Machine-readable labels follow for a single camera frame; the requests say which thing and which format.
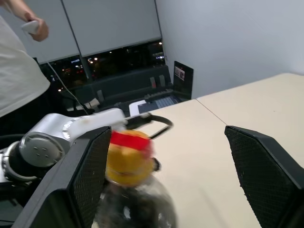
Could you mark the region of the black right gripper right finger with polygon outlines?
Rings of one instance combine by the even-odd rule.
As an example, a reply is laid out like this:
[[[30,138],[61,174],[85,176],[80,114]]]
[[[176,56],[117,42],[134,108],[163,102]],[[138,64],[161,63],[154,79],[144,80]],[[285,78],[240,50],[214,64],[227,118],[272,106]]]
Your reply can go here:
[[[238,180],[263,228],[304,226],[304,169],[272,137],[226,126]]]

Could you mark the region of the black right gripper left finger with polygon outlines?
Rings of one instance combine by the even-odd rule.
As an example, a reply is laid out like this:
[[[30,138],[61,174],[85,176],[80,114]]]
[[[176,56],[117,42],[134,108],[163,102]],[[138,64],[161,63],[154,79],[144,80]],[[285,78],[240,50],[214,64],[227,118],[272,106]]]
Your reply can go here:
[[[78,137],[44,176],[14,228],[89,228],[103,190],[111,128]]]

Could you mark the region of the person's bare hand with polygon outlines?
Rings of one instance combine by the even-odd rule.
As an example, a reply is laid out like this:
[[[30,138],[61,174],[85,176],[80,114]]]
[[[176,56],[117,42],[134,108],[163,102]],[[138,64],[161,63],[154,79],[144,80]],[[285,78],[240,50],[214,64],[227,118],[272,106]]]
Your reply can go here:
[[[30,35],[32,36],[32,38],[35,41],[41,42],[48,38],[48,35],[49,35],[48,25],[46,24],[46,22],[43,19],[41,19],[29,12],[25,13],[25,18],[26,18],[27,22],[34,21],[34,20],[38,22],[38,28],[36,30],[36,33],[35,34],[30,33]]]

